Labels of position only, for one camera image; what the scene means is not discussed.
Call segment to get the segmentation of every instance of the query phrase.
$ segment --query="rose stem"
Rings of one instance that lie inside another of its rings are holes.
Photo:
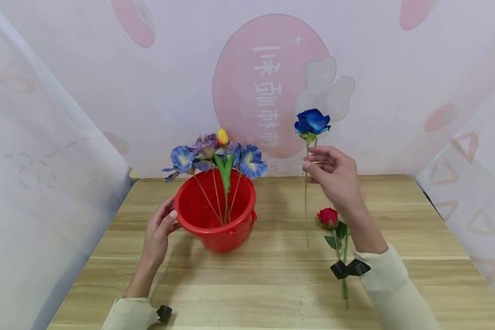
[[[229,221],[231,221],[231,210],[233,209],[233,204],[235,203],[235,198],[237,197],[238,185],[240,185],[240,172],[237,171],[238,181],[236,182],[235,193],[233,194],[233,201],[231,201],[231,208],[229,209]]]
[[[347,257],[347,253],[348,253],[348,231],[345,235],[345,252],[343,254],[343,262],[346,264],[346,257]],[[346,279],[343,280],[343,299],[346,300],[346,308],[348,309],[348,285],[347,285],[347,282],[346,282]]]
[[[216,192],[216,202],[218,203],[218,211],[220,212],[220,223],[222,226],[224,225],[224,220],[222,219],[222,211],[220,210],[220,199],[218,198],[218,189],[216,188],[216,178],[214,176],[214,168],[211,168],[211,171],[213,172],[213,182],[215,184],[215,192]]]
[[[308,142],[306,142],[306,158],[308,158]],[[308,171],[304,171],[304,219],[308,218],[306,210],[306,189],[308,187]]]
[[[336,230],[332,230],[332,235],[334,235],[334,240],[337,241]],[[337,253],[337,261],[341,261],[341,256],[339,255],[339,249],[337,248],[337,244],[335,244],[335,253]]]
[[[200,186],[200,189],[202,189],[202,192],[203,192],[203,195],[205,196],[205,199],[207,199],[207,202],[209,203],[209,206],[211,207],[211,209],[213,210],[213,212],[215,213],[216,215],[216,218],[220,219],[220,217],[218,216],[218,213],[216,213],[215,209],[213,208],[213,205],[211,204],[211,201],[209,201],[209,197],[207,197],[207,194],[205,193],[205,190],[204,188],[202,187],[202,185],[200,184],[200,181],[198,181],[198,178],[196,177],[196,175],[193,175],[194,179],[196,180],[196,182],[198,182],[198,185]]]

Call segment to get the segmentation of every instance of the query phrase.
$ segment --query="sleeve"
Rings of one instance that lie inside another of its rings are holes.
[[[150,298],[117,298],[101,330],[146,330],[158,323]]]
[[[439,330],[431,309],[408,277],[400,256],[390,244],[382,254],[359,253],[356,259],[370,266],[361,283],[379,313],[385,330]]]

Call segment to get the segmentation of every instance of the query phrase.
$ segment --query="pink oval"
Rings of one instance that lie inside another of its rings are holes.
[[[144,24],[138,14],[139,8],[136,8],[132,0],[112,0],[115,16],[126,33],[132,40],[143,48],[150,48],[154,45],[156,36],[154,32]]]
[[[442,105],[429,117],[423,130],[425,132],[435,132],[444,128],[458,117],[458,112],[453,104]]]
[[[308,62],[327,56],[317,33],[295,17],[270,14],[247,22],[216,65],[213,102],[220,126],[232,140],[253,143],[272,157],[299,153],[305,146],[293,128],[295,99],[306,88]]]
[[[422,24],[429,15],[430,0],[403,0],[401,3],[400,26],[409,31]]]

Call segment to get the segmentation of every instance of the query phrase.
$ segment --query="bucket rim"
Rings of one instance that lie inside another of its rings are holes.
[[[206,172],[200,172],[196,175],[198,176],[200,174],[205,174],[205,173]],[[191,177],[191,178],[189,178],[189,180],[185,181],[181,185],[181,187],[178,190],[178,192],[176,193],[176,197],[174,199],[174,209],[178,211],[178,218],[177,218],[178,223],[185,230],[187,230],[190,233],[196,234],[196,235],[199,235],[199,234],[217,234],[217,233],[223,233],[223,232],[227,232],[227,231],[230,231],[232,229],[235,229],[238,226],[238,224],[241,223],[242,219],[247,218],[247,216],[253,212],[253,210],[255,208],[255,201],[257,199],[257,195],[255,192],[255,186],[253,185],[253,181],[251,181],[250,178],[248,178],[247,176],[245,176],[243,174],[241,174],[240,180],[246,181],[247,188],[250,190],[250,199],[247,203],[247,207],[244,210],[244,212],[242,212],[242,214],[240,216],[238,216],[238,218],[234,222],[230,222],[229,224],[227,224],[225,226],[216,227],[216,228],[200,228],[200,227],[196,227],[194,225],[191,225],[191,223],[189,223],[187,220],[185,220],[181,216],[181,213],[179,212],[179,197],[178,196],[180,196],[184,193],[184,191],[187,189],[187,187],[189,187],[189,185],[191,184],[192,181],[196,181],[196,179],[194,177]]]

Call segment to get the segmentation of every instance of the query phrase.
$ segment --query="table surface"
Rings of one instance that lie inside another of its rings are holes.
[[[360,181],[371,215],[442,327],[495,329],[495,294],[414,180],[371,175]],[[258,220],[236,251],[211,253],[184,230],[170,236],[151,293],[153,306],[174,309],[168,327],[379,329],[379,317],[358,278],[348,280],[350,309],[344,307],[341,282],[329,269],[335,251],[316,221],[315,214],[330,206],[320,188],[308,185],[305,218],[302,178],[270,177],[254,183]],[[132,277],[147,221],[181,184],[136,182],[49,329],[101,327]]]

